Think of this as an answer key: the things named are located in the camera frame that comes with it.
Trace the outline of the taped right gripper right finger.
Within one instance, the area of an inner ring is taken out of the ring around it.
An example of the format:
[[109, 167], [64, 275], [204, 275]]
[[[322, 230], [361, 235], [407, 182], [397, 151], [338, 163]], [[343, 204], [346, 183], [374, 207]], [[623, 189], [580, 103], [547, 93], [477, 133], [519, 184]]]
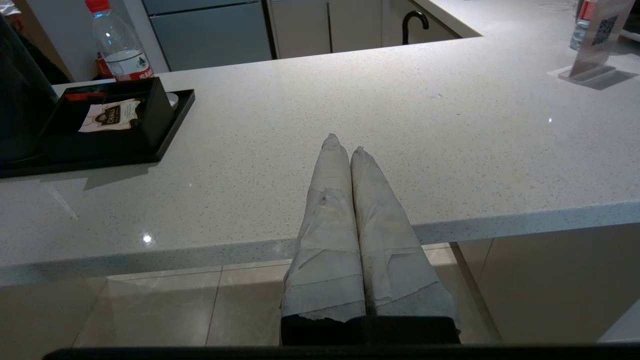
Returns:
[[400, 343], [459, 344], [457, 306], [375, 158], [350, 160], [366, 310]]

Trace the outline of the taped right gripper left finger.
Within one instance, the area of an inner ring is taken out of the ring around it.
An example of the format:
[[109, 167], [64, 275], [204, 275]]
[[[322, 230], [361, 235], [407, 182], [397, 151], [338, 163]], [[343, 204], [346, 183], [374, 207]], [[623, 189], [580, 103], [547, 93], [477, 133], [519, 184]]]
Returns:
[[367, 315], [349, 157], [334, 133], [314, 166], [280, 310], [282, 346], [351, 344]]

